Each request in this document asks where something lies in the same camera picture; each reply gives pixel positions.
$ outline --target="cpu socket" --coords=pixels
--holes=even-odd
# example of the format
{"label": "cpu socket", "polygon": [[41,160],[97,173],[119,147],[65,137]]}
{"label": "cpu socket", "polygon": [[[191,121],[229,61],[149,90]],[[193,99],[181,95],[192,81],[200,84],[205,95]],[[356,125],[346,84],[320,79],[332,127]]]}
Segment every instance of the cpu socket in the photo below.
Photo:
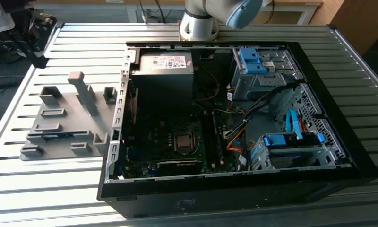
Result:
{"label": "cpu socket", "polygon": [[175,132],[175,147],[176,152],[187,156],[195,150],[193,132],[192,130],[180,130]]}

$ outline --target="floor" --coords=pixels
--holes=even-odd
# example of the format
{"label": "floor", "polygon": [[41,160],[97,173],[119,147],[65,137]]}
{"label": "floor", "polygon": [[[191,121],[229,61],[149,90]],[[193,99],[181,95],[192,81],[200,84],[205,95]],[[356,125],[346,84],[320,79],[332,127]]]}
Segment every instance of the floor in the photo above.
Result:
{"label": "floor", "polygon": [[[96,10],[93,13],[92,10],[80,11],[76,15],[71,10],[45,10],[47,14],[55,15],[59,21],[65,22],[96,22],[96,23],[127,23],[128,16],[125,9],[112,9],[112,10]],[[152,13],[155,15],[153,18],[147,18],[148,23],[160,22],[160,13]],[[183,18],[184,12],[181,10],[173,10],[168,15],[167,22],[175,23],[179,19]],[[378,41],[373,45],[372,49],[364,56],[366,62],[373,68],[374,72],[378,74]],[[21,59],[20,61],[3,65],[0,64],[0,84],[8,89],[0,93],[0,120],[7,110],[7,107],[11,103],[12,97],[16,93],[17,87],[23,81],[23,76],[25,75],[29,69],[31,63],[27,59]]]}

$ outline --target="motherboard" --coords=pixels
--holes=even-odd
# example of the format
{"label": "motherboard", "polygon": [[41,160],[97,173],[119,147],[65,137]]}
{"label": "motherboard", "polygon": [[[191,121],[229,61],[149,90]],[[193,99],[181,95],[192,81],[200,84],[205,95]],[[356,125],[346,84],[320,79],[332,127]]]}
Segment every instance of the motherboard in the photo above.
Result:
{"label": "motherboard", "polygon": [[[235,171],[236,154],[223,149],[227,114],[141,115],[137,122],[127,141],[127,178]],[[220,147],[207,149],[216,139]]]}

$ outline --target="power supply label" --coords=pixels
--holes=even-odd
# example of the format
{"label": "power supply label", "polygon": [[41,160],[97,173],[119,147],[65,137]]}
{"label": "power supply label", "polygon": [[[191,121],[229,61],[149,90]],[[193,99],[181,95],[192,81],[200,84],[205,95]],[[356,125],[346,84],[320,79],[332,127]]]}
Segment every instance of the power supply label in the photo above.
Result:
{"label": "power supply label", "polygon": [[153,69],[184,69],[187,68],[185,56],[153,57]]}

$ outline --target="wire bundle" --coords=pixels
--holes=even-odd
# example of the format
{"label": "wire bundle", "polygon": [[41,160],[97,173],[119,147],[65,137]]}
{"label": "wire bundle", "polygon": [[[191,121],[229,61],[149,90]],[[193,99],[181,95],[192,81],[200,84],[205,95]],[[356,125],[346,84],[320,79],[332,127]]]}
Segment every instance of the wire bundle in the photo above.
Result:
{"label": "wire bundle", "polygon": [[232,110],[229,108],[229,105],[231,105],[232,101],[228,101],[227,102],[227,111],[231,112],[231,113],[237,113],[237,110]]}
{"label": "wire bundle", "polygon": [[[156,5],[157,5],[157,7],[159,7],[159,10],[157,10],[156,12],[160,12],[160,13],[161,13],[163,23],[165,24],[165,23],[167,23],[167,18],[168,18],[171,12],[172,12],[172,10],[169,11],[169,13],[168,13],[168,15],[167,15],[167,17],[165,17],[165,16],[164,16],[163,9],[161,9],[160,1],[159,1],[159,0],[155,0],[155,2],[156,2]],[[144,9],[144,7],[143,7],[143,2],[141,2],[141,0],[139,0],[139,3],[140,3],[140,7],[141,7],[143,13],[147,14],[148,16],[152,16],[152,15],[145,11],[145,9]]]}
{"label": "wire bundle", "polygon": [[300,128],[301,128],[301,132],[308,132],[308,128],[306,128],[306,126],[305,126],[305,124],[302,122],[302,119],[298,118],[297,120],[298,120],[298,124],[300,124]]}
{"label": "wire bundle", "polygon": [[227,146],[227,150],[235,150],[236,148],[232,148],[232,144],[235,143],[235,140],[239,138],[239,136],[244,133],[245,131],[245,127],[248,122],[251,121],[253,114],[261,109],[264,108],[268,104],[269,101],[272,100],[272,98],[276,96],[277,93],[280,93],[281,91],[286,90],[286,89],[292,89],[296,88],[298,86],[297,83],[289,83],[285,86],[280,86],[277,88],[275,88],[271,92],[268,92],[256,102],[255,104],[251,106],[249,110],[245,112],[244,117],[243,117],[243,121],[241,123],[225,133],[225,137],[231,137],[236,132],[237,134],[235,135],[233,139],[231,140],[231,142],[228,143]]}

